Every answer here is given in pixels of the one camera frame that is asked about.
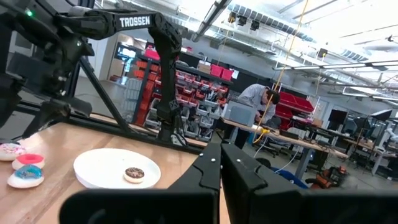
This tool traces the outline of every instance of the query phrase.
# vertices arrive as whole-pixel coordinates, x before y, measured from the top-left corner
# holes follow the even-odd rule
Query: person
[[[272,100],[269,104],[268,110],[266,111],[264,118],[261,123],[266,124],[275,114],[276,104],[279,103],[280,96],[279,93],[271,90],[268,86],[263,86],[260,84],[253,84],[247,87],[239,96],[238,102],[250,105],[257,109],[256,122],[260,122],[262,113],[260,111],[265,111],[269,100]],[[235,126],[227,124],[224,130],[223,143],[227,143],[227,140],[231,138],[231,135],[235,129]],[[250,133],[243,129],[238,129],[238,134],[235,139],[235,146],[242,149],[246,141],[248,140]]]

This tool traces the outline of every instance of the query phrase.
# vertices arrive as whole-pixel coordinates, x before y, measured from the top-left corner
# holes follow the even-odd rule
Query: green light
[[[30,11],[29,9],[26,9],[26,10],[25,10],[25,13],[26,13],[28,16],[33,16],[33,12]]]

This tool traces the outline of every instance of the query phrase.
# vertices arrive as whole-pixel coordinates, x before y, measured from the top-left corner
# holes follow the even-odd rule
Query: chocolate donut
[[[130,167],[124,171],[124,178],[131,183],[139,184],[143,181],[145,173],[137,167]]]

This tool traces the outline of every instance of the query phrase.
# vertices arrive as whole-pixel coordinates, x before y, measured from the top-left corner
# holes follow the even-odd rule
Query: donut
[[[26,165],[16,170],[7,180],[7,184],[18,189],[36,187],[44,181],[42,170],[35,165]]]
[[[14,143],[0,144],[0,161],[14,161],[18,156],[26,154],[26,148]]]
[[[38,168],[43,169],[44,158],[36,154],[24,154],[18,156],[14,162],[12,162],[12,168],[14,168],[14,170],[18,170],[24,165],[35,165]]]
[[[137,167],[130,167],[124,171],[125,180],[133,184],[140,184],[144,180],[144,176],[144,171]]]

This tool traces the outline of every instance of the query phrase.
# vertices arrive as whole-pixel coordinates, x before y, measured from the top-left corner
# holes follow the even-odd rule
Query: gray shirt
[[[265,111],[267,104],[262,105],[262,95],[265,91],[269,90],[268,86],[260,84],[253,84],[247,87],[239,96],[238,101],[254,107],[257,110]],[[265,124],[275,114],[276,105],[270,102],[268,110],[266,111],[265,117],[262,119],[262,123]]]

